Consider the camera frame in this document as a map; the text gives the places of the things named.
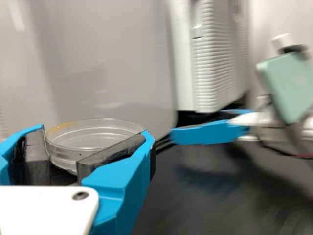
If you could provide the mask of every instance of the clear plastic dish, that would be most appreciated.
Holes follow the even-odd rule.
[[[76,162],[110,147],[144,129],[135,123],[113,118],[85,119],[52,127],[46,132],[51,162],[76,174]]]

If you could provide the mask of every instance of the white appliance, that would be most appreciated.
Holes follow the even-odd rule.
[[[0,1],[0,141],[84,118],[175,125],[162,0]]]
[[[178,110],[210,113],[248,90],[249,0],[169,0]]]

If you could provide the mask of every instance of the ventilation grille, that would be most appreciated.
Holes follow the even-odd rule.
[[[246,90],[247,34],[234,9],[229,0],[201,0],[202,36],[192,39],[197,112],[215,112]]]

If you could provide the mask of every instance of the mint green device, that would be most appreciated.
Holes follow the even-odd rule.
[[[309,62],[298,52],[291,52],[256,67],[283,121],[298,122],[313,104],[313,70]]]

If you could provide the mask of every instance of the white machine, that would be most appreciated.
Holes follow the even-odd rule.
[[[247,91],[248,0],[170,0],[177,109],[211,113]]]

